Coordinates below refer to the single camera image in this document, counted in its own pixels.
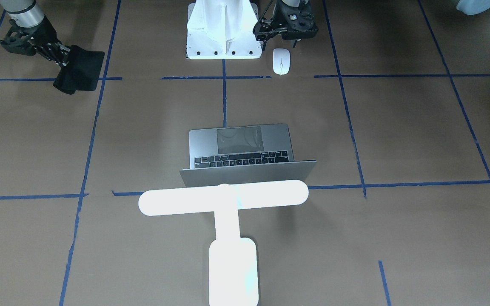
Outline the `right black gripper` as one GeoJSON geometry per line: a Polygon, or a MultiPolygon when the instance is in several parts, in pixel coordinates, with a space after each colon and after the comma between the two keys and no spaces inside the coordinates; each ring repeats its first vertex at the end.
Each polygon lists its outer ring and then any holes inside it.
{"type": "Polygon", "coordinates": [[[30,28],[19,26],[14,19],[9,23],[11,27],[2,42],[6,51],[26,56],[40,54],[61,68],[68,66],[71,49],[58,40],[56,30],[47,16],[30,28]]]}

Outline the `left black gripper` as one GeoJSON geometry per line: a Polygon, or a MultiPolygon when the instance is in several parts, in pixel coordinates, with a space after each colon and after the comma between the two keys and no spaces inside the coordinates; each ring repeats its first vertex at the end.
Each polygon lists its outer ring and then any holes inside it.
{"type": "Polygon", "coordinates": [[[283,40],[292,40],[295,48],[299,40],[315,37],[318,31],[310,3],[276,3],[271,18],[261,16],[253,28],[262,51],[266,50],[266,41],[278,35],[283,40]]]}

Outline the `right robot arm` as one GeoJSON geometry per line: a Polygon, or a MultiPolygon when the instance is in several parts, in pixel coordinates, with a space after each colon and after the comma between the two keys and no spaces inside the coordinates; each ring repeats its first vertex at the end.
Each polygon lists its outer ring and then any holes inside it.
{"type": "Polygon", "coordinates": [[[10,17],[10,29],[0,45],[11,54],[41,55],[65,68],[71,49],[57,37],[52,23],[35,0],[0,0],[0,6],[10,17]]]}

